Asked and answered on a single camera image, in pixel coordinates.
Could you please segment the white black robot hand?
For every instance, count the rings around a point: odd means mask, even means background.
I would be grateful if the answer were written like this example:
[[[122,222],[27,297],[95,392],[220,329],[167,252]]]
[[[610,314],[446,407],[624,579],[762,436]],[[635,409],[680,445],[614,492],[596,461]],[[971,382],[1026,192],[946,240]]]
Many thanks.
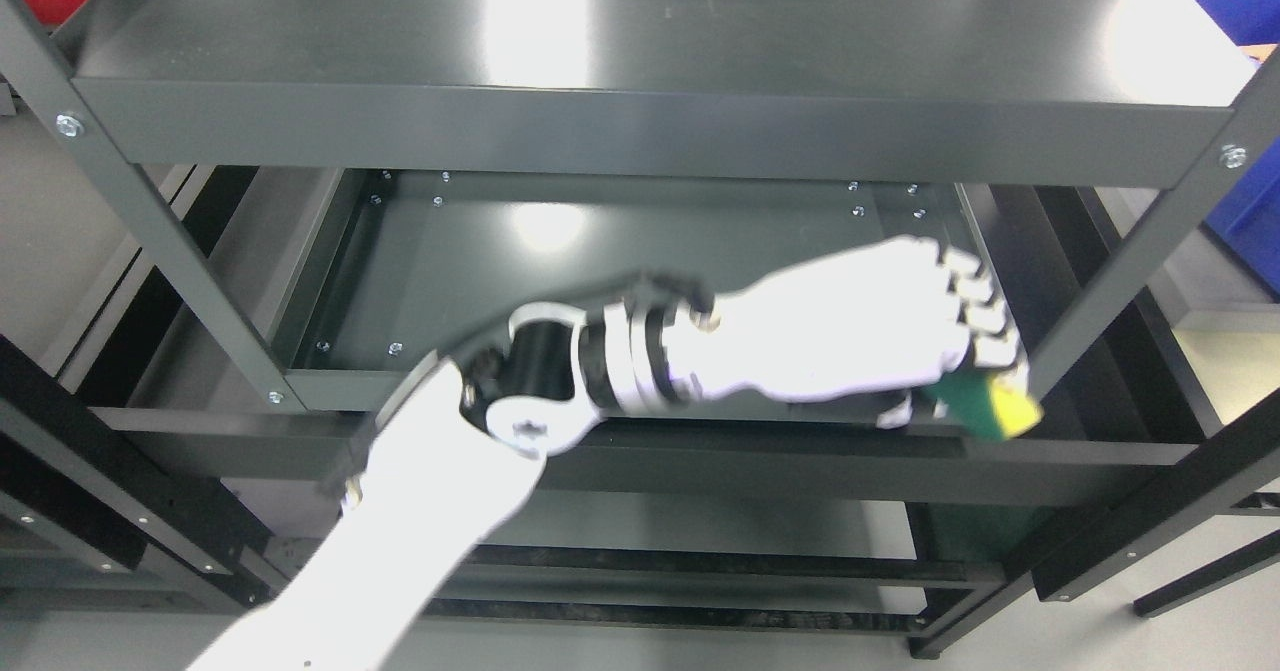
[[[818,403],[922,391],[963,370],[1032,396],[1025,347],[991,266],[925,237],[777,270],[718,295],[707,320],[676,323],[662,342],[673,385],[699,401],[751,391]]]

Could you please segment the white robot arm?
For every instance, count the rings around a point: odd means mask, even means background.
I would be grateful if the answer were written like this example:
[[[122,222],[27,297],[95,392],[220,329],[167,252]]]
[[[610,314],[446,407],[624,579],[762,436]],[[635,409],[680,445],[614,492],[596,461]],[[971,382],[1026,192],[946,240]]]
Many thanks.
[[[609,414],[681,401],[660,337],[716,323],[689,277],[636,275],[660,301],[599,311],[535,301],[509,346],[460,362],[430,353],[347,460],[340,517],[274,601],[250,611],[193,670],[379,670],[465,557],[527,502],[547,461]]]

